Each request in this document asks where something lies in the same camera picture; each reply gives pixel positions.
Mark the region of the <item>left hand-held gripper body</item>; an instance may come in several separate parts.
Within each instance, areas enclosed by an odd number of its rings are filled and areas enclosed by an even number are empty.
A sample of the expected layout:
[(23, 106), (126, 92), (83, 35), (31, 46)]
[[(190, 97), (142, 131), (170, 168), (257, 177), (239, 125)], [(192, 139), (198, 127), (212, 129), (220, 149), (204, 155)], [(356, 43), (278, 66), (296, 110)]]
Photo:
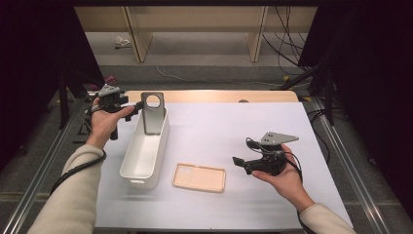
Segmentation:
[(123, 105), (129, 102), (125, 92), (119, 87), (105, 84), (97, 94), (99, 101), (98, 110), (108, 113), (117, 113), (123, 109)]

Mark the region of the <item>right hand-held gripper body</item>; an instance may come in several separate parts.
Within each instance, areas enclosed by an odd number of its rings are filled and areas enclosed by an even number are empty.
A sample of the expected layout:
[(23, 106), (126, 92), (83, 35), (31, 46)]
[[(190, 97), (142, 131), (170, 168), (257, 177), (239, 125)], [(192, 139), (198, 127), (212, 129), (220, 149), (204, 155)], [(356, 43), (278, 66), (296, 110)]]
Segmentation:
[(277, 176), (285, 169), (287, 159), (282, 145), (287, 142), (298, 140), (298, 136), (284, 135), (280, 133), (267, 132), (256, 147), (248, 147), (262, 155), (260, 159), (246, 161), (245, 172), (250, 175), (253, 171), (260, 171)]

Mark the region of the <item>grey phone case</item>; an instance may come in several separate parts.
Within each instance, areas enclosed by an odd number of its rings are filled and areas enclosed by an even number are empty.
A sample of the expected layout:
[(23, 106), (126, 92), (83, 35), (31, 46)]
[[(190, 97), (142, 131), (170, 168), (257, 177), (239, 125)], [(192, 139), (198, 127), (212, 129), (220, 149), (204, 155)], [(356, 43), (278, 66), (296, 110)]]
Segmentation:
[(145, 92), (141, 94), (143, 101), (144, 132), (147, 135), (159, 135), (166, 116), (163, 93)]

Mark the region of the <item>white plastic bin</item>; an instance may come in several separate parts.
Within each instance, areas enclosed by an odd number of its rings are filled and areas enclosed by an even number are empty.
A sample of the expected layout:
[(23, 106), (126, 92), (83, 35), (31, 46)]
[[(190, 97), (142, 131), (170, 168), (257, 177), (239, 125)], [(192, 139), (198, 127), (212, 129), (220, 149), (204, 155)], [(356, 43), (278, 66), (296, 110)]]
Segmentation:
[(166, 116), (159, 135), (144, 132), (143, 116), (139, 117), (120, 169), (121, 177), (136, 188), (152, 189), (158, 184), (169, 137), (169, 117)]

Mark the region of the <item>beige phone case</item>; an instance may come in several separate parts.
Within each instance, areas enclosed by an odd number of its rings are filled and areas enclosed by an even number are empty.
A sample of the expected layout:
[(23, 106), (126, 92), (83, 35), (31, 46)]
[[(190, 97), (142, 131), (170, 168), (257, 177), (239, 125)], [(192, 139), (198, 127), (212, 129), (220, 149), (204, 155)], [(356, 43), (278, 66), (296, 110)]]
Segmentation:
[(175, 187), (221, 193), (225, 189), (224, 169), (179, 163), (172, 178)]

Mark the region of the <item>person's left hand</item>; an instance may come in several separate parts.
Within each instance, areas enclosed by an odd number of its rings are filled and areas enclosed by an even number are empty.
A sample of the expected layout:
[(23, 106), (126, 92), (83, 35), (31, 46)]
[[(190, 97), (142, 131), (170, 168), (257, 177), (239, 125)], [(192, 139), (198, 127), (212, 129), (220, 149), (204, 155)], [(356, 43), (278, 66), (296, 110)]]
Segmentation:
[(132, 113), (133, 110), (133, 106), (127, 106), (115, 113), (104, 110), (94, 112), (92, 114), (92, 130), (86, 144), (103, 149), (111, 134), (115, 131), (118, 121)]

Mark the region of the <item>person's right hand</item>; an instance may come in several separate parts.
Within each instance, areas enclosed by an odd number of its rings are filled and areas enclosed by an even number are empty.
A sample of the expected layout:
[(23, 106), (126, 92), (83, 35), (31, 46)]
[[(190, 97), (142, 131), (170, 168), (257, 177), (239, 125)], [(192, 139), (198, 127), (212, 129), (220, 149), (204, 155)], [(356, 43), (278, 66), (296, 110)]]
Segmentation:
[(262, 181), (270, 183), (284, 199), (290, 202), (299, 213), (302, 213), (316, 202), (310, 197), (303, 186), (301, 176), (297, 171), (298, 166), (296, 165), (291, 149), (284, 144), (282, 145), (282, 149), (285, 151), (287, 163), (281, 174), (269, 175), (264, 172), (253, 171), (252, 175)]

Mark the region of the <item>black metal stand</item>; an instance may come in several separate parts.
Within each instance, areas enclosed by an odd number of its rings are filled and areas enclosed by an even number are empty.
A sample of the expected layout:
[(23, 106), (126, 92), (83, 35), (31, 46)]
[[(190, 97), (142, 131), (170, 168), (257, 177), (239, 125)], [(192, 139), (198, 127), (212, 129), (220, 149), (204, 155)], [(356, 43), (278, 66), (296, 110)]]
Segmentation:
[(60, 129), (63, 129), (69, 120), (69, 98), (70, 91), (75, 98), (87, 98), (89, 91), (97, 92), (106, 83), (102, 75), (93, 77), (77, 69), (62, 71), (58, 78), (58, 95), (60, 106)]
[(281, 91), (286, 91), (298, 83), (303, 82), (307, 78), (312, 78), (310, 85), (307, 88), (307, 91), (311, 96), (319, 96), (324, 94), (324, 107), (325, 107), (325, 116), (328, 123), (333, 126), (333, 117), (332, 117), (332, 99), (333, 99), (333, 79), (332, 71), (330, 68), (325, 68), (323, 65), (316, 65), (304, 73), (300, 74), (298, 77), (292, 79), (280, 86)]

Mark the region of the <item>crumpled white paper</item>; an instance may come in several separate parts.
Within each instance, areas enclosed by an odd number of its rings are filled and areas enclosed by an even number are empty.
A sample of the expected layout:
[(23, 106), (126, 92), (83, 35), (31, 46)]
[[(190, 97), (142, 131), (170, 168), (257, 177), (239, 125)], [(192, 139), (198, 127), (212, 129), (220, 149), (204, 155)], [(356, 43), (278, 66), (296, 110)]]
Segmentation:
[(115, 38), (116, 49), (124, 49), (124, 48), (130, 48), (130, 47), (131, 47), (131, 42), (128, 39), (125, 39), (121, 36), (117, 36)]

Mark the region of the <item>black curtain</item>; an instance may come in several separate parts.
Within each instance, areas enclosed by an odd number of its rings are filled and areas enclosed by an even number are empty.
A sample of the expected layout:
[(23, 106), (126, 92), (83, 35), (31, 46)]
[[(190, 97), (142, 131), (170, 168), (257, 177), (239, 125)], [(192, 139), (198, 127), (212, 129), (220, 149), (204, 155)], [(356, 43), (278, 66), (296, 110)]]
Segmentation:
[(347, 113), (413, 220), (413, 0), (315, 0), (302, 63), (337, 39), (333, 78)]
[(0, 0), (0, 171), (57, 89), (86, 84), (104, 80), (70, 0)]

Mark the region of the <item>light wooden furniture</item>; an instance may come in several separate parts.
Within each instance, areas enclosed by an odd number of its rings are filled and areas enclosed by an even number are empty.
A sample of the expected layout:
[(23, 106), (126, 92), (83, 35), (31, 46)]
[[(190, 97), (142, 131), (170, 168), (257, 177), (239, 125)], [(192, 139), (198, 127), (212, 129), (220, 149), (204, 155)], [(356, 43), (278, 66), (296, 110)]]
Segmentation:
[(265, 32), (307, 33), (315, 7), (77, 7), (86, 32), (127, 32), (135, 59), (145, 61), (155, 32), (242, 32), (257, 62)]

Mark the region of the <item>metal floor rail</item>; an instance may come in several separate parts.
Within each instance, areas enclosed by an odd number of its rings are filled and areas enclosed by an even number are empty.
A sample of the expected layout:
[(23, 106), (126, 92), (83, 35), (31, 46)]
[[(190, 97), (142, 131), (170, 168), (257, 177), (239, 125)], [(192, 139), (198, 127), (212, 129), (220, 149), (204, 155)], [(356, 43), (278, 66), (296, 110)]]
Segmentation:
[(339, 137), (334, 126), (327, 120), (326, 114), (320, 117), (323, 128), (338, 156), (346, 176), (356, 193), (357, 199), (369, 220), (375, 234), (390, 234), (390, 229), (384, 221), (384, 217), (369, 193), (364, 181), (362, 180), (355, 164), (353, 163), (342, 139)]
[(56, 160), (56, 156), (60, 149), (63, 146), (63, 143), (66, 139), (66, 136), (71, 128), (75, 117), (79, 112), (82, 111), (84, 101), (82, 99), (75, 99), (72, 106), (69, 108), (69, 117), (67, 122), (63, 125), (61, 129), (58, 130), (54, 141), (52, 142), (51, 146), (47, 154), (45, 155), (42, 163), (38, 167), (36, 174), (30, 180), (30, 183), (27, 189), (18, 196), (18, 205), (16, 206), (15, 210), (11, 214), (7, 225), (0, 231), (0, 234), (19, 234), (19, 230), (21, 229), (22, 225), (30, 209), (33, 206), (33, 203), (40, 191), (41, 187), (44, 184), (45, 179), (48, 176), (48, 173)]

